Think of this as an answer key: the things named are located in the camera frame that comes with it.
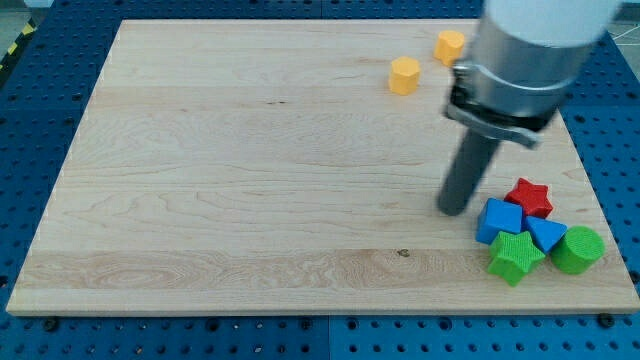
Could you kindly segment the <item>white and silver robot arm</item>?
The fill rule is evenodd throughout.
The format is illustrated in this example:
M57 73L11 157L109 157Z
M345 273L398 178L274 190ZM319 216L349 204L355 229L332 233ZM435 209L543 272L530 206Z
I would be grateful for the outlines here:
M454 62L445 115L464 141L534 148L575 83L620 0L487 0L476 32Z

